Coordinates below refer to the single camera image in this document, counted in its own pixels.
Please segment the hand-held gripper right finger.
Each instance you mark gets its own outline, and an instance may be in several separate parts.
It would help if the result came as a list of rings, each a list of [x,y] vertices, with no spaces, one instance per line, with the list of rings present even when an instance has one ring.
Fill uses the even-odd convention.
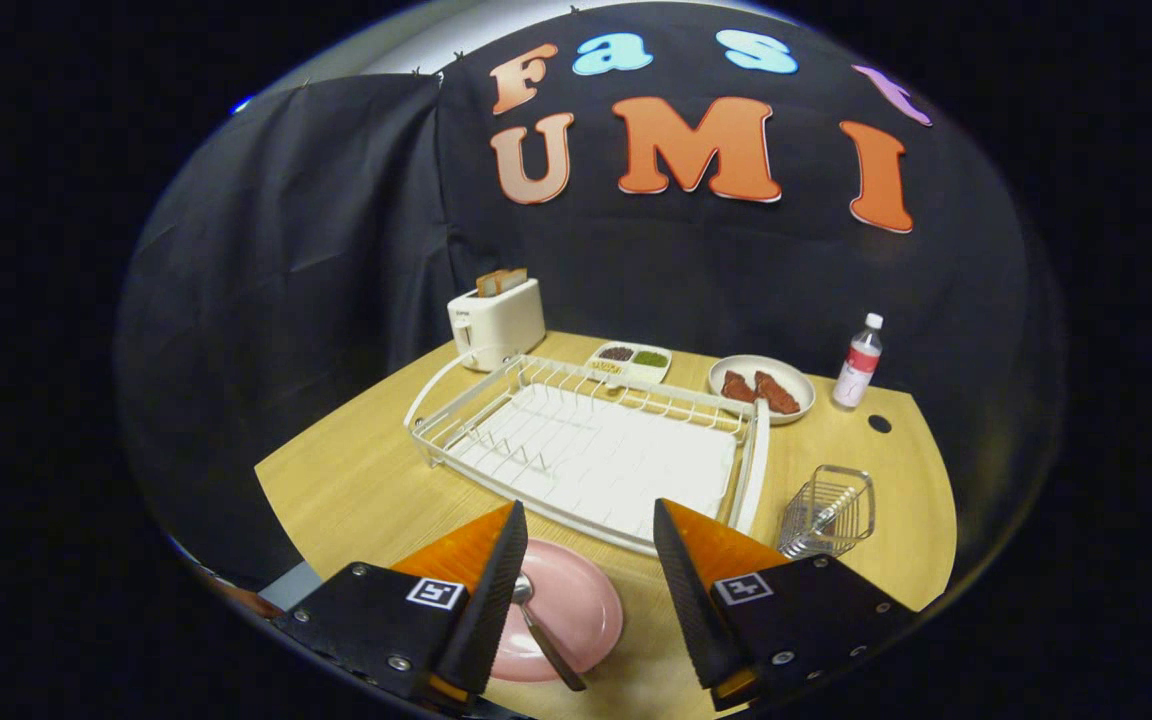
[[[767,714],[904,638],[915,611],[828,555],[767,544],[659,498],[653,543],[687,655],[714,708]]]

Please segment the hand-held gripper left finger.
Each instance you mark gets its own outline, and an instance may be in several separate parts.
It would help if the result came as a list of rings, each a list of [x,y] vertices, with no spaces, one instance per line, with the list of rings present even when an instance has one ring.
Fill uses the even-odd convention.
[[[422,706],[484,694],[529,533],[507,503],[389,568],[355,561],[271,620],[353,679]]]

